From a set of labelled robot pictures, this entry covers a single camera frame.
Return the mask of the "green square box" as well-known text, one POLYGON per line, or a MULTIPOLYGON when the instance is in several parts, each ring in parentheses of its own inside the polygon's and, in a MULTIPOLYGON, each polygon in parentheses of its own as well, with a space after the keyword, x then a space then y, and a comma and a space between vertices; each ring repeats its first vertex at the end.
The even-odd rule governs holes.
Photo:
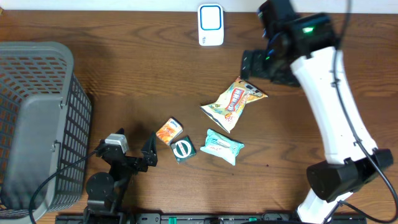
POLYGON ((178 164, 196 156, 196 150, 188 136, 175 141, 170 147, 178 164))

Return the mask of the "teal wet wipes pack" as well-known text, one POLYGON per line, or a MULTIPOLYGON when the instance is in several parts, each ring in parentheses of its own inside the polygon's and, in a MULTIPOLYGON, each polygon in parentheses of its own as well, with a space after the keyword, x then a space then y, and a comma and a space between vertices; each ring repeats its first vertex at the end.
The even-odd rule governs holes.
POLYGON ((208 129, 206 132, 205 145, 202 146, 200 150, 207 154, 220 157, 232 166, 235 166, 236 156, 243 147, 243 143, 234 141, 212 129, 208 129))

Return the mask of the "yellow wet wipes pack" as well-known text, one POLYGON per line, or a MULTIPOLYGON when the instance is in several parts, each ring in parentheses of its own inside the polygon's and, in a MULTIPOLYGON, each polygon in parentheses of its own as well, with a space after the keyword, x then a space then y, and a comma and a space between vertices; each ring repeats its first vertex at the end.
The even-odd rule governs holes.
POLYGON ((267 97, 254 85, 238 77, 214 103, 200 108, 218 126, 230 133, 248 103, 267 97))

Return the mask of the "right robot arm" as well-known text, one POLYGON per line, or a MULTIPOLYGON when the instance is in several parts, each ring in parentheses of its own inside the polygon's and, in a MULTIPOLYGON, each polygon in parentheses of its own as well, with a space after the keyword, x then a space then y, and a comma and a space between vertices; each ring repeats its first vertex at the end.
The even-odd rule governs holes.
POLYGON ((365 128, 343 65, 343 36, 325 13, 300 16, 263 5, 257 13, 268 39, 264 50, 243 53, 241 77, 300 87, 321 133, 325 160, 307 168, 310 191, 295 211, 302 223, 327 223, 348 197, 394 162, 365 128))

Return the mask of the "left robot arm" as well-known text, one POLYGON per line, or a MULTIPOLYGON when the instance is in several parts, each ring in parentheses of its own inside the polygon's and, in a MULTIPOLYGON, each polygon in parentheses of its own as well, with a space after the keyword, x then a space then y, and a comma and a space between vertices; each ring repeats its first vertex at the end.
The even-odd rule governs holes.
POLYGON ((134 223, 134 215, 122 208, 131 178, 147 172, 158 162, 156 135, 151 133, 141 149, 142 157, 127 156, 129 150, 124 129, 102 139, 95 154, 110 165, 108 172, 97 172, 86 183, 87 207, 83 223, 134 223))

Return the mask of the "orange tissue packet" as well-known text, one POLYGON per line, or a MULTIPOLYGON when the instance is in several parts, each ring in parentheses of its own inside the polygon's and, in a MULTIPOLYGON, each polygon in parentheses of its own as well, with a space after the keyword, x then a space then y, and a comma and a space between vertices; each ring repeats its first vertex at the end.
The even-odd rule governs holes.
POLYGON ((183 132, 183 126, 174 118, 170 118, 157 132, 156 136, 166 145, 183 132))

